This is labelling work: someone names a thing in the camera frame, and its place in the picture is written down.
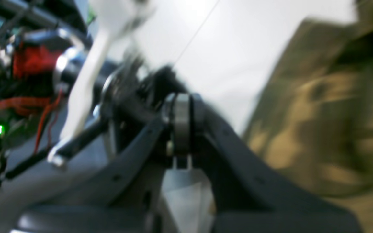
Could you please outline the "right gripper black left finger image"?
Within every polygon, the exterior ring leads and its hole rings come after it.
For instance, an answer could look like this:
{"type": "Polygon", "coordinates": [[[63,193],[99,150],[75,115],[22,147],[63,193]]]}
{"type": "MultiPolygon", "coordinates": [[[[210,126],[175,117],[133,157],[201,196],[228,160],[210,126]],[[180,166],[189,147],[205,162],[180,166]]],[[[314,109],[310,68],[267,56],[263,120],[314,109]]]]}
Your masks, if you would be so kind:
{"type": "Polygon", "coordinates": [[[0,208],[0,233],[164,233],[157,207],[164,166],[151,160],[168,118],[155,116],[84,181],[28,191],[0,208]]]}

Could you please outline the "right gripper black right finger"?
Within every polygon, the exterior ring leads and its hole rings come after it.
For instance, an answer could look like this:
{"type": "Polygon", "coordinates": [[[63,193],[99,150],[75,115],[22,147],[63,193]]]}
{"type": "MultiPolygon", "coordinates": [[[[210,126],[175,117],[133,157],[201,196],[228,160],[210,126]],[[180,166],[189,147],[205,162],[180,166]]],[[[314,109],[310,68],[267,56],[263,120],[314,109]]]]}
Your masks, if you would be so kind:
{"type": "Polygon", "coordinates": [[[212,233],[361,233],[349,211],[297,187],[257,157],[192,94],[193,147],[212,184],[212,233]]]}

